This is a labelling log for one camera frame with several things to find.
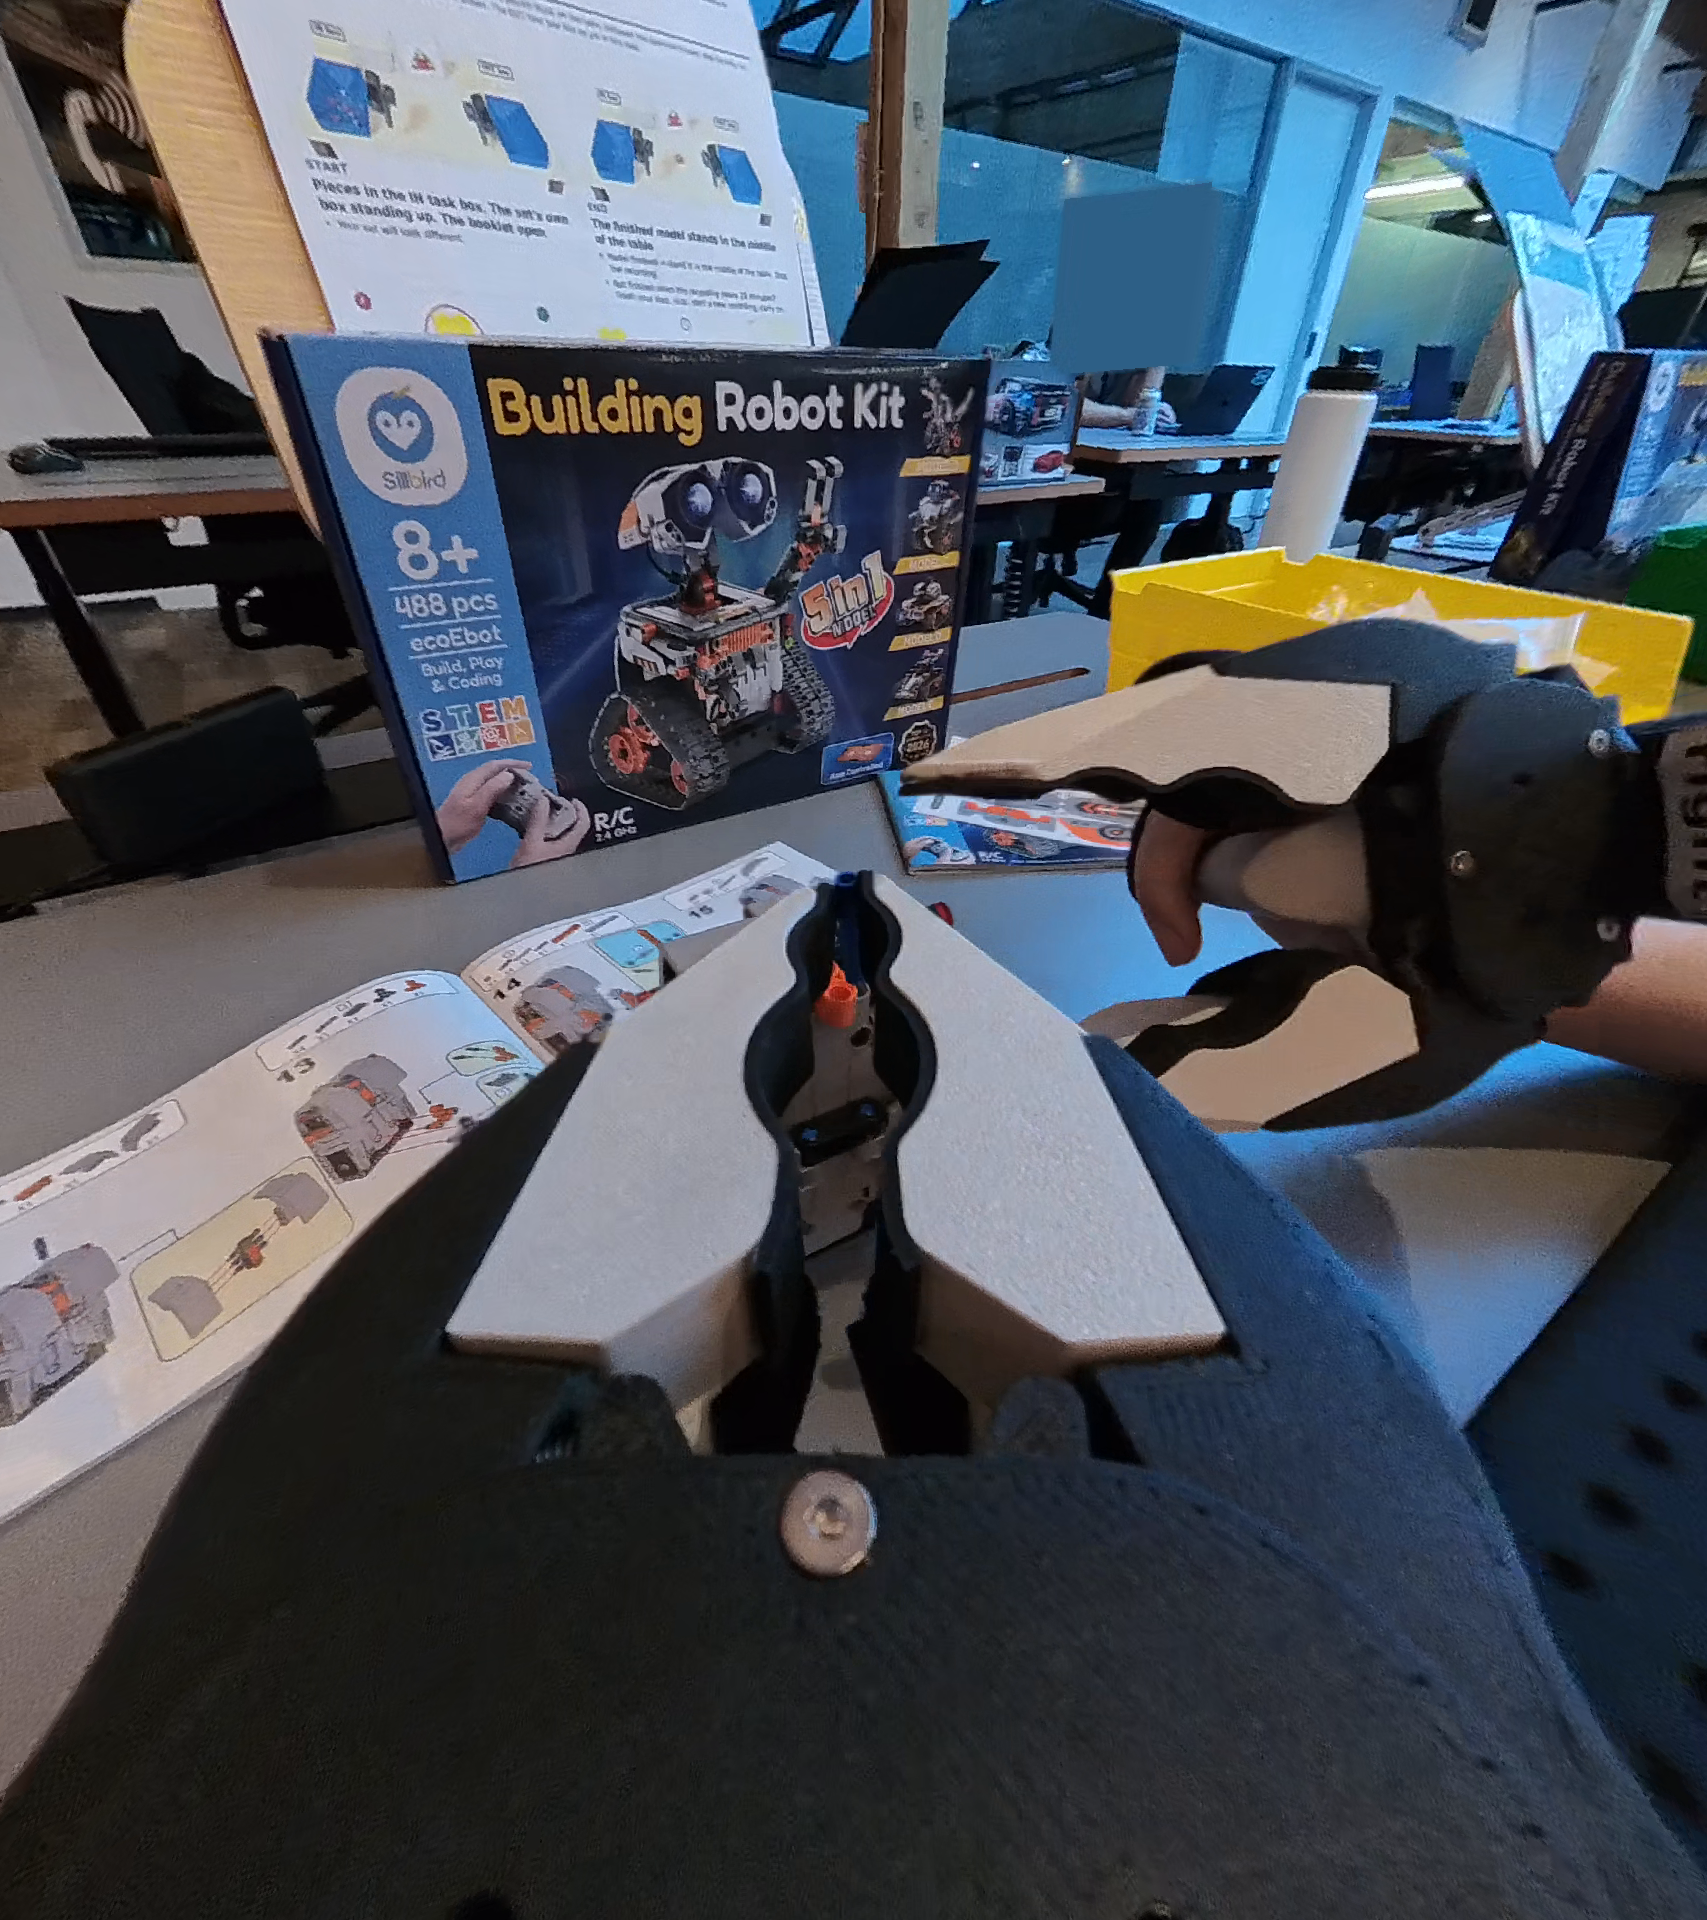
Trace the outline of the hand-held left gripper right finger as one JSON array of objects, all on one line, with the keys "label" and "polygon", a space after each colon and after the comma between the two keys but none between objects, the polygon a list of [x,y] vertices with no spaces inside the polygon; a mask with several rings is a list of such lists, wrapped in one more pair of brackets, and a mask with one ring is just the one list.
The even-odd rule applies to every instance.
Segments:
[{"label": "hand-held left gripper right finger", "polygon": [[1025,1381],[1219,1356],[1229,1332],[1089,1040],[883,877],[853,878],[897,1107],[853,1358],[877,1432],[981,1432]]}]

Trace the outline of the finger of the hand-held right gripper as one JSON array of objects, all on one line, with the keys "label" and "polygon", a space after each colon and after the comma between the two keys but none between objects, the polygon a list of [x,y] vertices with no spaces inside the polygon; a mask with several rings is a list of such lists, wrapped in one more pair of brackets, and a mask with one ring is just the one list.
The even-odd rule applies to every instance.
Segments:
[{"label": "finger of the hand-held right gripper", "polygon": [[1265,1130],[1417,1055],[1409,995],[1349,957],[1269,949],[1081,1023],[1219,1135]]},{"label": "finger of the hand-held right gripper", "polygon": [[1225,676],[1193,666],[963,738],[901,776],[905,795],[1025,800],[1051,791],[1163,802],[1201,783],[1283,810],[1349,802],[1393,744],[1385,684]]}]

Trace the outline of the grey toy robot model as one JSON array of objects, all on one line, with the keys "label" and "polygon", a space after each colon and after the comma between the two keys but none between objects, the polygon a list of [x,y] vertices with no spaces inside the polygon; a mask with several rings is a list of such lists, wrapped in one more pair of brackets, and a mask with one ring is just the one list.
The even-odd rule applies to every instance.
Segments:
[{"label": "grey toy robot model", "polygon": [[[727,936],[683,940],[667,955],[667,986],[719,949]],[[815,977],[813,1077],[787,1111],[801,1168],[823,1162],[841,1168],[841,1240],[807,1261],[807,1279],[817,1293],[819,1349],[795,1451],[799,1455],[859,1453],[961,1453],[969,1432],[877,1432],[853,1358],[853,1323],[865,1304],[877,1248],[879,1152],[897,1117],[897,1107],[873,1068],[871,990],[853,995],[831,967],[831,924],[817,924],[809,939],[793,939],[805,951]],[[675,1418],[691,1453],[733,1457],[705,1444],[705,1420],[693,1412]]]}]

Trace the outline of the grey desk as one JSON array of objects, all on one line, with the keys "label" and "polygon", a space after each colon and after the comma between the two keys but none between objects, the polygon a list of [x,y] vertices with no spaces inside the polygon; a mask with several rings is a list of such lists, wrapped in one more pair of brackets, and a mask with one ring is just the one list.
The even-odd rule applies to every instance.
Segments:
[{"label": "grey desk", "polygon": [[[995,728],[1075,704],[1105,682],[1105,626],[1065,612],[967,628],[955,723]],[[407,963],[453,972],[473,955],[581,907],[631,901],[763,842],[897,874],[871,784],[763,814],[465,884],[433,881],[409,827],[379,829],[216,877],[100,893],[0,924],[0,1177],[132,1119],[326,999]],[[913,886],[1075,1018],[1171,996],[1191,972],[1257,947],[1207,915],[1201,967],[1171,972],[1115,872],[965,877]],[[1405,1294],[1375,1194],[1347,1156],[1375,1146],[1571,1149],[1655,1158],[1683,1088],[1535,1047],[1439,1111],[1377,1128],[1255,1136],[1233,1149],[1297,1201],[1391,1299]],[[146,1542],[230,1394],[130,1443],[0,1526],[0,1794],[94,1659]]]}]

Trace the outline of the yellow plastic bin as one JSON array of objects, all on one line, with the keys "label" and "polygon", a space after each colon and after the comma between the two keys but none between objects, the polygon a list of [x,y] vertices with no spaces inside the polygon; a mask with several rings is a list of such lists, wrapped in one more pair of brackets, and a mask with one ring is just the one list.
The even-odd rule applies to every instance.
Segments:
[{"label": "yellow plastic bin", "polygon": [[1693,636],[1683,615],[1333,554],[1301,564],[1261,548],[1117,572],[1105,686],[1179,654],[1241,654],[1367,616],[1511,642],[1519,671],[1569,666],[1631,724],[1667,714]]}]

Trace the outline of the printed sticker sheet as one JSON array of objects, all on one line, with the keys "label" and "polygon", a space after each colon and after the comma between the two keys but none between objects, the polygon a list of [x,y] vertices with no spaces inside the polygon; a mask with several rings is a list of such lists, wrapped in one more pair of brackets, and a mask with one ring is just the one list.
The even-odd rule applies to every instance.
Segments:
[{"label": "printed sticker sheet", "polygon": [[1027,798],[941,797],[945,814],[999,852],[1037,859],[1039,846],[1117,859],[1131,845],[1143,805],[1109,802],[1089,792],[1049,791]]}]

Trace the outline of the white water bottle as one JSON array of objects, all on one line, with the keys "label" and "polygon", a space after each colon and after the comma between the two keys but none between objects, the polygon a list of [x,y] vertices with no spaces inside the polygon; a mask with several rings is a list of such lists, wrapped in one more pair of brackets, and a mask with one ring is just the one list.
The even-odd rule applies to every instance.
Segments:
[{"label": "white water bottle", "polygon": [[1377,409],[1383,353],[1343,346],[1307,377],[1273,475],[1257,547],[1291,564],[1325,553]]}]

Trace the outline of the dark laptop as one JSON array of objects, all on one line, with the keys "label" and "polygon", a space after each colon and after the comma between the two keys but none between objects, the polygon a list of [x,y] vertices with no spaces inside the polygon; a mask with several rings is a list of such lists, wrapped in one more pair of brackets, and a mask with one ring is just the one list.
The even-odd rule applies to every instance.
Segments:
[{"label": "dark laptop", "polygon": [[1233,436],[1273,377],[1267,365],[1219,365],[1173,405],[1177,436],[1217,441]]}]

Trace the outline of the car model kit box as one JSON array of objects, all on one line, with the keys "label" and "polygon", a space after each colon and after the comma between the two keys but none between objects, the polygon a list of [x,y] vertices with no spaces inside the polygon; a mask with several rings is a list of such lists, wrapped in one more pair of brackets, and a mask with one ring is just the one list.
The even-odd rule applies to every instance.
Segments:
[{"label": "car model kit box", "polygon": [[1071,475],[1079,383],[1033,371],[989,377],[979,454],[983,489],[1055,486]]}]

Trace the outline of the blue robot kit box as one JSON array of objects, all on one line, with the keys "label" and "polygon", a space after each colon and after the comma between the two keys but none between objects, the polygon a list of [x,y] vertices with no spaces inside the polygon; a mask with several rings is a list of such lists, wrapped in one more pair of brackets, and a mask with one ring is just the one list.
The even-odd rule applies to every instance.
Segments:
[{"label": "blue robot kit box", "polygon": [[443,883],[943,748],[983,358],[262,346]]},{"label": "blue robot kit box", "polygon": [[1489,564],[1501,586],[1619,585],[1655,540],[1707,522],[1707,349],[1589,358]]}]

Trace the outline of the white instruction booklet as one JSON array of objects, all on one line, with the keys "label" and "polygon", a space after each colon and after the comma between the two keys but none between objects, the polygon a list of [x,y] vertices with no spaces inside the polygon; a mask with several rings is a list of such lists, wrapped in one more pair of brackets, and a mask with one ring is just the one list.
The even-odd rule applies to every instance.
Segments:
[{"label": "white instruction booklet", "polygon": [[0,1178],[0,1525],[250,1362],[377,1214],[547,1067],[829,871],[785,842],[401,968]]}]

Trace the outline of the board on wooden easel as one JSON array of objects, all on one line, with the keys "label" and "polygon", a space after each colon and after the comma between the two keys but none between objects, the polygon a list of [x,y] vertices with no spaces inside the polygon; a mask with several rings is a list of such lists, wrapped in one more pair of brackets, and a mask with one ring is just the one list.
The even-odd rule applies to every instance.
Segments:
[{"label": "board on wooden easel", "polygon": [[1611,313],[1551,157],[1475,123],[1461,121],[1457,129],[1469,172],[1515,260],[1519,420],[1533,467],[1575,396],[1589,358],[1611,350]]}]

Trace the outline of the dark grey case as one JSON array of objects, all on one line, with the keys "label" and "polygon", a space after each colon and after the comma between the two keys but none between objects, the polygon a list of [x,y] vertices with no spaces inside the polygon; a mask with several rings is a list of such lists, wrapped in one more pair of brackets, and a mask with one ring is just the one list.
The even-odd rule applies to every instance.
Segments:
[{"label": "dark grey case", "polygon": [[46,780],[116,877],[160,872],[328,792],[302,702],[280,684],[50,762]]}]

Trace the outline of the white printed notice sheet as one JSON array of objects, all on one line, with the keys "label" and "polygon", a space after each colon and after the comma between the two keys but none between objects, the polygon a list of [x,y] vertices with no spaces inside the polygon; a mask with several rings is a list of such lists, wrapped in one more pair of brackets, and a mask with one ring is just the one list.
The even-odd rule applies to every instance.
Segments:
[{"label": "white printed notice sheet", "polygon": [[337,332],[825,349],[745,3],[226,3]]}]

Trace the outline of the curved plywood panel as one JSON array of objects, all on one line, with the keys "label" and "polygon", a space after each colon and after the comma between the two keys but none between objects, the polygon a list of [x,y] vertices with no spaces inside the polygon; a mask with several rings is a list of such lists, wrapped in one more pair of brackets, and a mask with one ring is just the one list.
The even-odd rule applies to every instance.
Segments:
[{"label": "curved plywood panel", "polygon": [[318,529],[262,339],[334,325],[222,9],[130,5],[124,63],[294,503]]}]

